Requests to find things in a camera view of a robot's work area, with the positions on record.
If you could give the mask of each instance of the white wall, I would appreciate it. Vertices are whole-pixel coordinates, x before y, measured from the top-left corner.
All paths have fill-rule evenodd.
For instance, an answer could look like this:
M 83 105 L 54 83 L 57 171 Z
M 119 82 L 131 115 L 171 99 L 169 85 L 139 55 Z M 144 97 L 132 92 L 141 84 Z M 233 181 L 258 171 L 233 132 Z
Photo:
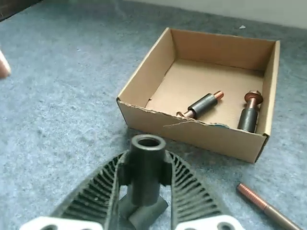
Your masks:
M 135 0 L 182 9 L 307 28 L 307 0 Z

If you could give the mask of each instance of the cardboard box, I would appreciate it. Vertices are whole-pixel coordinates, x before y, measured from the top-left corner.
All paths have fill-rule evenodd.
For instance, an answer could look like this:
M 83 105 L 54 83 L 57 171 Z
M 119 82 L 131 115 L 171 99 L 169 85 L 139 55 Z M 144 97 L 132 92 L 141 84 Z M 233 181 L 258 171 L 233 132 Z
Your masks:
M 280 42 L 166 28 L 117 98 L 127 125 L 147 133 L 255 162 L 270 134 Z M 177 111 L 225 93 L 198 120 Z M 237 129 L 244 95 L 262 93 L 256 133 Z

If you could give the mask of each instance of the gray carpet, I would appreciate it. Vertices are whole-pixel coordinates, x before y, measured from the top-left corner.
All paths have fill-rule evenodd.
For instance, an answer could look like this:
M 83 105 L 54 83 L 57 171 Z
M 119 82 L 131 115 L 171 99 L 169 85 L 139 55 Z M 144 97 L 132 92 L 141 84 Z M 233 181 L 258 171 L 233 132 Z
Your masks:
M 239 181 L 307 226 L 306 30 L 133 2 L 46 0 L 0 23 L 12 67 L 0 81 L 0 229 L 50 214 L 129 147 L 137 131 L 127 129 L 115 97 L 167 26 L 281 40 L 272 137 L 255 165 L 167 142 L 247 230 L 280 228 L 238 196 Z M 162 193 L 169 200 L 169 189 Z M 153 229 L 169 229 L 169 218 L 168 209 Z

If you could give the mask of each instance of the black cylindrical part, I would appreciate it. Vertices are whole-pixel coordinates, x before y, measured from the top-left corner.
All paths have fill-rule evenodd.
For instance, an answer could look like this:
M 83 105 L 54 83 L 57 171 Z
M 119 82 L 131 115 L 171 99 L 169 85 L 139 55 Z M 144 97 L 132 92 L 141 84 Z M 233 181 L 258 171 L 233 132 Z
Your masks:
M 188 107 L 188 110 L 192 110 L 195 114 L 195 119 L 200 117 L 203 113 L 209 111 L 217 104 L 217 99 L 212 93 L 200 98 L 197 102 Z
M 267 206 L 264 209 L 264 213 L 268 215 L 271 219 L 273 219 L 276 223 L 278 223 L 285 230 L 303 230 L 296 224 L 294 224 L 290 219 L 285 217 L 282 213 L 280 213 L 273 206 Z
M 149 207 L 138 208 L 129 221 L 136 230 L 147 230 L 168 207 L 167 202 L 159 196 L 158 201 Z
M 255 108 L 246 108 L 242 110 L 238 124 L 238 129 L 254 133 L 257 123 L 258 112 Z
M 125 219 L 128 219 L 137 209 L 138 206 L 133 205 L 130 199 L 127 198 L 127 195 L 125 195 L 119 201 L 118 204 L 119 215 L 121 215 Z
M 127 197 L 136 206 L 151 206 L 160 194 L 160 177 L 165 158 L 165 141 L 155 135 L 136 135 L 126 163 L 131 172 Z

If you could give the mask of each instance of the ribbed grip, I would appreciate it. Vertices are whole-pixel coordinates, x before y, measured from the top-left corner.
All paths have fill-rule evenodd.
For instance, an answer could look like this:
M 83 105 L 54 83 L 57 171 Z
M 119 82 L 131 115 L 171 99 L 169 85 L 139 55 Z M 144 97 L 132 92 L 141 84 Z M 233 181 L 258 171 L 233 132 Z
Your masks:
M 173 160 L 172 229 L 181 222 L 229 214 L 228 208 L 213 197 L 209 186 L 195 176 L 183 159 L 168 154 Z
M 118 224 L 117 165 L 121 155 L 96 169 L 69 194 L 52 217 L 95 221 L 104 229 Z

